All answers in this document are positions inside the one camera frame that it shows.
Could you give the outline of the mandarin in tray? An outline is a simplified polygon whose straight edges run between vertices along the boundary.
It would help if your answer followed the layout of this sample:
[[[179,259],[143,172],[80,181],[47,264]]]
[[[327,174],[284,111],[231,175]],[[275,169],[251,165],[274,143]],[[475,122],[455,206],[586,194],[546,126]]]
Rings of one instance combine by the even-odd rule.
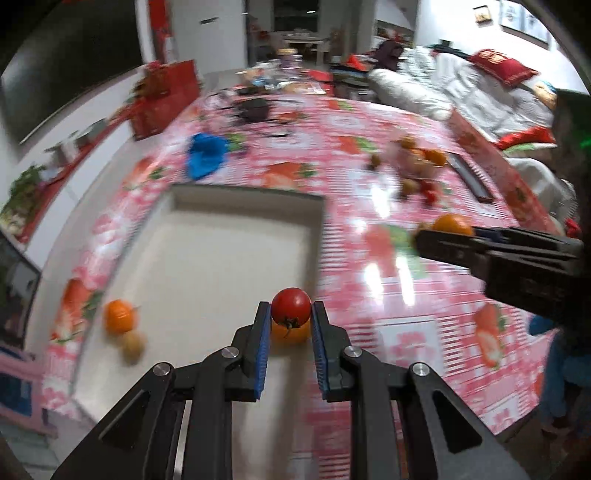
[[[122,335],[133,330],[137,323],[136,308],[129,302],[116,299],[104,309],[104,328],[109,335]]]

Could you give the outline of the green potted plant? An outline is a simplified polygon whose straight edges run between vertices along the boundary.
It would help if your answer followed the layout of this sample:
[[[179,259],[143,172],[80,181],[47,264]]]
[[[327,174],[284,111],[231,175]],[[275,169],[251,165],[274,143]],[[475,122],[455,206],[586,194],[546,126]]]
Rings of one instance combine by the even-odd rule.
[[[33,164],[12,182],[9,198],[1,211],[1,226],[11,235],[22,234],[39,208],[44,166]]]

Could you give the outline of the pink plastic stool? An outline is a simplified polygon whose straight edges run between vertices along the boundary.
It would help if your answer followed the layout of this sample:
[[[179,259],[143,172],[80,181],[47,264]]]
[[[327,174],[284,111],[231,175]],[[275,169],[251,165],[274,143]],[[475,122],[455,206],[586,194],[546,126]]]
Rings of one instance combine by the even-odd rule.
[[[43,371],[35,356],[1,343],[1,416],[24,429],[55,437],[42,407]]]

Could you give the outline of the blue crumpled cloth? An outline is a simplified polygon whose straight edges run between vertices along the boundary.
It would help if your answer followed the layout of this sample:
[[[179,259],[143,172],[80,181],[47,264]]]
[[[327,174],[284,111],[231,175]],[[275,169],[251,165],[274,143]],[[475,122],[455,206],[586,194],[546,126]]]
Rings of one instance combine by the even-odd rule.
[[[186,174],[197,181],[211,175],[224,163],[228,152],[228,140],[207,133],[194,135],[189,143]]]

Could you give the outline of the red cherry tomato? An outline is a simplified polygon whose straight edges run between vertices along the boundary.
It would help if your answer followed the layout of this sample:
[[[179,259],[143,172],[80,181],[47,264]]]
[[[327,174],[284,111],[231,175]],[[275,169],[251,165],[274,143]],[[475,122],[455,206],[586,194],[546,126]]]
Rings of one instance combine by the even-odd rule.
[[[300,328],[311,317],[311,298],[300,288],[280,290],[271,301],[271,317],[288,330]]]
[[[420,191],[426,205],[433,206],[439,202],[440,189],[436,183],[424,181],[421,183]]]

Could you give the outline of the black television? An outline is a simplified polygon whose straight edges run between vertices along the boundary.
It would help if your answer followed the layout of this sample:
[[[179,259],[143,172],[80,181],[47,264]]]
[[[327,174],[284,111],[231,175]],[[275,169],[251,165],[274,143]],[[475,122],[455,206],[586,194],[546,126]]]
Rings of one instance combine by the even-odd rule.
[[[142,64],[133,1],[62,1],[1,74],[1,111],[23,143],[73,100]]]

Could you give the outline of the green kiwi near bowl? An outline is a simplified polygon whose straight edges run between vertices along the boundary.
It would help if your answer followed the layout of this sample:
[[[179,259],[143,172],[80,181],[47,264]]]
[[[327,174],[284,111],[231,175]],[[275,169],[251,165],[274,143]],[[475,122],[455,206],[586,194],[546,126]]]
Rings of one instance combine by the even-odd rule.
[[[376,171],[382,164],[382,160],[379,154],[377,153],[373,153],[370,156],[370,163],[369,163],[369,169],[372,171]]]

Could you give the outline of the white tv cabinet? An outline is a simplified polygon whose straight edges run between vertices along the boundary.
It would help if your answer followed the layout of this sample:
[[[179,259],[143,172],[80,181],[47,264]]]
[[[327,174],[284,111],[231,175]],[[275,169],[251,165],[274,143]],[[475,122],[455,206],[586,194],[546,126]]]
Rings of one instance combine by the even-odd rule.
[[[118,120],[99,136],[96,144],[85,147],[59,179],[47,186],[39,210],[19,237],[26,257],[37,268],[44,268],[70,215],[132,136],[130,121]]]

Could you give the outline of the strawberry pattern tablecloth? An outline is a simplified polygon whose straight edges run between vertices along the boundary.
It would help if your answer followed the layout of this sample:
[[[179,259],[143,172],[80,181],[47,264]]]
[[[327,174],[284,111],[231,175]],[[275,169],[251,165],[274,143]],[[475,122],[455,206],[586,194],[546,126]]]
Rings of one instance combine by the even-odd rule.
[[[452,169],[437,182],[440,200],[398,196],[401,178],[389,166],[368,169],[370,156],[397,134],[426,147],[459,152],[444,123],[385,105],[322,96],[276,98],[283,126],[236,127],[216,99],[186,109],[159,145],[140,160],[108,207],[64,289],[52,329],[42,404],[61,415],[87,415],[73,397],[87,334],[104,326],[104,295],[124,249],[162,195],[175,184],[273,189],[322,197],[325,216],[318,276],[310,293],[362,347],[394,364],[429,364],[494,432],[538,404],[549,335],[530,336],[526,312],[485,298],[465,269],[425,260],[411,234],[447,213],[486,227],[547,226],[549,218],[509,167],[479,170],[492,204],[479,203]],[[228,140],[217,171],[186,174],[191,138]]]

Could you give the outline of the red embroidered cushion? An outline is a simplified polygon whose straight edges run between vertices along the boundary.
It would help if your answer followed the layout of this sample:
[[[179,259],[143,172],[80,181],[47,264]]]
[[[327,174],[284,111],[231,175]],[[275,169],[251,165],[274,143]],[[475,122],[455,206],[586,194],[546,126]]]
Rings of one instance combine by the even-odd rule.
[[[494,49],[480,50],[469,56],[468,61],[508,88],[515,88],[539,74],[537,70]]]

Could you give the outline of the brown-green kiwi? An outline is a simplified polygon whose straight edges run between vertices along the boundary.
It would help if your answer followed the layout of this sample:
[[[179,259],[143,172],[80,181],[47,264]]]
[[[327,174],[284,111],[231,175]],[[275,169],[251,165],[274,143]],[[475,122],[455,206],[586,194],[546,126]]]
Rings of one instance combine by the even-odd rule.
[[[421,184],[409,178],[401,179],[400,197],[407,198],[412,195],[416,195],[421,191]]]

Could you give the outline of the clear glass fruit bowl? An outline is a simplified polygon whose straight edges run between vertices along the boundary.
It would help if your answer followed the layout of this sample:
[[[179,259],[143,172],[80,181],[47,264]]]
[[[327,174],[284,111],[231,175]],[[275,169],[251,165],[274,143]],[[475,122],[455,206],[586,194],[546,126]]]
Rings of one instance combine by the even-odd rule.
[[[388,158],[401,177],[413,180],[434,180],[448,164],[443,151],[419,147],[411,137],[390,141]]]

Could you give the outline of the small orange kumquat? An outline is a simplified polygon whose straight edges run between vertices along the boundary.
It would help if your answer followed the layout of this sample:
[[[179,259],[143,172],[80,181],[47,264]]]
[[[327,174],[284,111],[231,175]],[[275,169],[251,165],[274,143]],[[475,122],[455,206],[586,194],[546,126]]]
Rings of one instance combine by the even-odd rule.
[[[476,235],[471,220],[463,215],[454,213],[447,213],[440,216],[433,222],[431,229],[433,231],[471,237]]]

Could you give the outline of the black power adapter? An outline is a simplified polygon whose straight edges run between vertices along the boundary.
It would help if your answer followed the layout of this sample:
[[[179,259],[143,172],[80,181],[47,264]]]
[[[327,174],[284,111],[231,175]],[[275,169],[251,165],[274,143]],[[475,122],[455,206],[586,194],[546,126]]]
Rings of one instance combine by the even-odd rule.
[[[270,102],[264,98],[249,98],[235,105],[238,116],[246,123],[266,121],[270,116]]]

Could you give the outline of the large orange mandarin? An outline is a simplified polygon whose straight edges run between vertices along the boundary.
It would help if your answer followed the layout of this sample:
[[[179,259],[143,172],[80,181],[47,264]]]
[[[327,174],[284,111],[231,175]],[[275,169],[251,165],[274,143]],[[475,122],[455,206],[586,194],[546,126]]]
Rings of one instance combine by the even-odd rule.
[[[286,326],[271,322],[270,338],[273,345],[280,347],[301,345],[311,338],[311,321],[300,327],[288,329]]]

